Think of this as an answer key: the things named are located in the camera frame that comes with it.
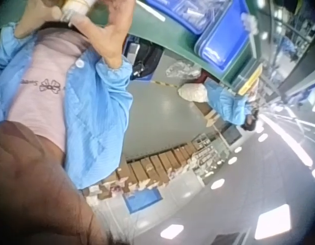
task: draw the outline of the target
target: concrete floor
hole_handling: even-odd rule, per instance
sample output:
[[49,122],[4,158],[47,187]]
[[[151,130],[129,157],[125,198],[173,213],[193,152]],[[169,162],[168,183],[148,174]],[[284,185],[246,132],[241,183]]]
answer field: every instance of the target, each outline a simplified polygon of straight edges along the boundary
[[[165,52],[153,80],[175,85],[188,82],[165,75],[165,70],[179,59]],[[134,103],[123,148],[127,160],[172,148],[211,131],[193,103],[180,98],[176,88],[132,81],[128,90]]]

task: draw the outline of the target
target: blue plastic bin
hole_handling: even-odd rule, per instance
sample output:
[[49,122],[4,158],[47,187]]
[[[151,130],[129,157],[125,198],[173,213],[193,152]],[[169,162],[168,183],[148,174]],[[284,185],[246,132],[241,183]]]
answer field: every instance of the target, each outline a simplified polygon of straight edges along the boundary
[[248,13],[245,0],[233,0],[219,24],[210,23],[195,44],[195,53],[220,73],[228,69],[249,39],[242,13]]
[[146,0],[196,35],[203,33],[209,23],[216,23],[231,0]]

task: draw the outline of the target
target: green workbench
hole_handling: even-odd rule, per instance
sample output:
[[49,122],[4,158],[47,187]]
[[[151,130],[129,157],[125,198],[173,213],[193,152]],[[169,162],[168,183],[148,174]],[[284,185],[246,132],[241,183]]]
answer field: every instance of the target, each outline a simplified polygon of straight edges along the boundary
[[[256,10],[253,0],[246,1],[250,13],[254,14]],[[21,18],[25,5],[26,0],[5,0],[0,6],[0,28],[8,22],[18,21]],[[242,69],[242,64],[245,63],[247,57],[251,55],[250,45],[247,43],[230,68],[225,73],[220,73],[194,53],[194,45],[197,41],[197,36],[190,33],[186,28],[167,15],[161,14],[165,17],[165,21],[159,20],[136,4],[133,24],[129,33],[157,43],[197,63],[217,79],[221,80],[221,82],[232,87],[233,75],[237,74],[238,70]],[[107,12],[103,6],[97,7],[91,12],[90,18],[96,24],[103,26],[107,23]],[[255,40],[255,43],[259,44],[259,40],[257,38],[255,38]]]

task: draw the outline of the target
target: sleeve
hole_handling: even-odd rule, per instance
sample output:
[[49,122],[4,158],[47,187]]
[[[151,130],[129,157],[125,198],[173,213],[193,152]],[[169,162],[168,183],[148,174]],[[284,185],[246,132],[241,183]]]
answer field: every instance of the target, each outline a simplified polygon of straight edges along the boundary
[[109,68],[104,60],[100,59],[96,64],[96,71],[108,89],[112,109],[122,123],[125,132],[129,122],[129,111],[133,103],[133,96],[126,90],[133,67],[123,56],[119,69]]
[[242,125],[246,119],[246,96],[236,95],[233,102],[232,123]]
[[16,23],[9,23],[3,27],[0,34],[0,74],[9,64],[18,51],[27,43],[34,34],[24,38],[17,39],[14,36]]

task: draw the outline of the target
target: yellow sign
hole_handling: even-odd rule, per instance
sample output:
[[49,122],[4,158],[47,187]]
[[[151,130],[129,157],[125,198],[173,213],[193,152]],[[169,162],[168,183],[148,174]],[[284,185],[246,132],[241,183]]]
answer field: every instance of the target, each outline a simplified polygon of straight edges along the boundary
[[262,72],[263,72],[263,65],[260,64],[258,68],[256,69],[256,71],[254,71],[251,77],[247,80],[247,82],[241,87],[238,94],[244,95],[245,93],[247,93],[247,91],[254,85],[257,78],[259,78]]

